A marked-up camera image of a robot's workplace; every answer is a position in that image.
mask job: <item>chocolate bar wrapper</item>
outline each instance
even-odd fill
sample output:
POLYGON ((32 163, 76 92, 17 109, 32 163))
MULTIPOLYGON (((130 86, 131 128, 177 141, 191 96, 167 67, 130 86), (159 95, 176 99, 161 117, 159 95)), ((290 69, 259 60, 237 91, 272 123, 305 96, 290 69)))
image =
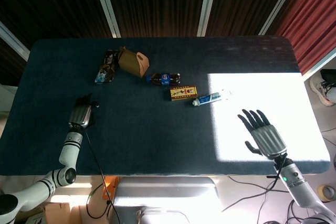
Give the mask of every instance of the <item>chocolate bar wrapper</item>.
POLYGON ((96 84, 111 82, 118 69, 119 50, 107 50, 104 63, 100 66, 99 72, 95 78, 96 84))

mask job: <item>white robotic arm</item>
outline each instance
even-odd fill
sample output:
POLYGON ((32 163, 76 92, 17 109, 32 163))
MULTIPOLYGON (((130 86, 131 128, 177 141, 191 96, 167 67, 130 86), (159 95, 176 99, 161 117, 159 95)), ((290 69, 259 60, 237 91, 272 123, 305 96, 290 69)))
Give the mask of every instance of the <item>white robotic arm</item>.
POLYGON ((280 178, 295 202, 302 208, 311 208, 316 212, 314 216, 304 219, 302 223, 336 224, 336 215, 321 202, 295 163, 286 158, 287 147, 276 128, 269 123, 265 115, 259 110, 257 110, 259 115, 254 111, 243 110, 243 112, 248 120, 242 115, 238 115, 238 117, 251 133, 259 149, 252 147, 246 141, 247 148, 252 153, 263 155, 269 160, 273 160, 276 171, 279 172, 280 170, 280 178))
POLYGON ((79 98, 71 112, 69 126, 70 130, 63 143, 59 156, 59 162, 64 168, 52 170, 41 180, 35 182, 28 188, 13 193, 0 195, 0 223, 12 224, 19 211, 29 211, 50 196, 56 188, 71 185, 76 180, 76 162, 83 139, 83 131, 94 123, 92 118, 91 95, 79 98))

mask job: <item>white sneaker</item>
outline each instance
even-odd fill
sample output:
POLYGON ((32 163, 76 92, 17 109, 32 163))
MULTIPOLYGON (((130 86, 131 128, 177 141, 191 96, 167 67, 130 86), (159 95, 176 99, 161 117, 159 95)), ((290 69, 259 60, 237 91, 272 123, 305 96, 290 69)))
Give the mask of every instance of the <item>white sneaker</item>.
POLYGON ((332 83, 326 82, 320 76, 313 76, 309 80, 309 86, 311 90, 317 94, 320 101, 325 106, 333 106, 335 104, 327 99, 327 93, 332 88, 332 85, 332 83))

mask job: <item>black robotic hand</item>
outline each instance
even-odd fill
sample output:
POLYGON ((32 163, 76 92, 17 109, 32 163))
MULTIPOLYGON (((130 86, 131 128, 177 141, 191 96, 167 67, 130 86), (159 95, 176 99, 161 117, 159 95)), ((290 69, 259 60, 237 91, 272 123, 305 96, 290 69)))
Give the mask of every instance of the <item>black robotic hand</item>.
POLYGON ((247 119, 242 115, 238 115, 244 123, 246 129, 251 133, 253 139, 259 149, 254 148, 249 141, 245 141, 247 148, 255 154, 263 155, 270 160, 274 160, 278 156, 284 154, 287 150, 280 134, 276 128, 271 125, 266 116, 260 111, 243 110, 247 119))
POLYGON ((87 128, 91 125, 94 125, 95 117, 92 112, 92 108, 99 107, 99 103, 91 102, 91 95, 92 94, 89 94, 76 100, 76 104, 69 119, 70 127, 79 125, 83 128, 87 128))

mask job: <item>pepsi bottle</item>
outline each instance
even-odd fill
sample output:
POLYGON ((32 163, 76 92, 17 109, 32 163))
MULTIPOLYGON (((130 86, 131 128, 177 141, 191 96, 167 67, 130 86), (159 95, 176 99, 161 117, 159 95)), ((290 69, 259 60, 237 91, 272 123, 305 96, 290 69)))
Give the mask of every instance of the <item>pepsi bottle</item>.
POLYGON ((151 76, 146 76, 146 81, 154 85, 179 85, 179 73, 154 73, 151 76))

